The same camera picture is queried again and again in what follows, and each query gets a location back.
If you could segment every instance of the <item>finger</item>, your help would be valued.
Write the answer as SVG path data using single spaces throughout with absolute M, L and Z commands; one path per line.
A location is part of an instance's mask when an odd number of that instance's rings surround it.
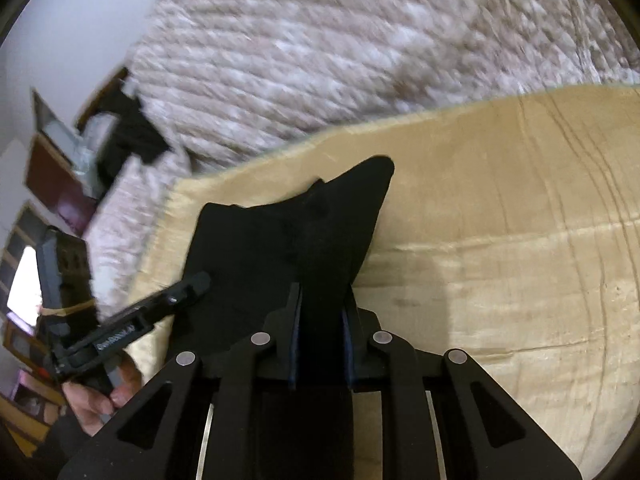
M 113 389 L 110 397 L 114 405 L 121 408 L 142 388 L 142 374 L 136 368 L 133 359 L 126 353 L 123 355 L 118 371 L 123 383 Z
M 122 361 L 120 362 L 118 368 L 123 382 L 139 384 L 140 386 L 138 387 L 138 389 L 142 387 L 142 374 L 136 367 L 136 364 L 131 356 L 126 352 L 122 353 Z
M 100 431 L 100 428 L 104 426 L 103 421 L 100 419 L 100 415 L 97 413 L 84 410 L 82 408 L 72 408 L 72 410 L 76 414 L 76 419 L 78 420 L 80 427 L 87 435 L 94 436 L 98 431 Z
M 62 385 L 62 391 L 74 411 L 85 410 L 105 415 L 113 413 L 113 403 L 93 388 L 68 382 Z

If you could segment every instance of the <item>silver screw head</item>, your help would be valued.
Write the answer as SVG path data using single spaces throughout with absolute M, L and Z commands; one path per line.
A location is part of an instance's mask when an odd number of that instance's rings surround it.
M 449 361 L 451 361 L 452 363 L 455 363 L 457 365 L 463 365 L 464 363 L 466 363 L 467 355 L 466 355 L 466 352 L 455 349 L 449 352 L 448 357 L 449 357 Z
M 193 352 L 180 352 L 178 357 L 175 358 L 175 362 L 177 362 L 180 366 L 189 366 L 196 360 L 196 354 Z
M 391 343 L 391 340 L 393 338 L 394 337 L 389 332 L 385 332 L 384 330 L 380 330 L 379 332 L 376 332 L 373 335 L 373 341 L 375 341 L 380 345 L 386 345 Z
M 256 332 L 251 336 L 251 342 L 257 346 L 266 345 L 269 341 L 271 341 L 271 336 L 266 332 Z

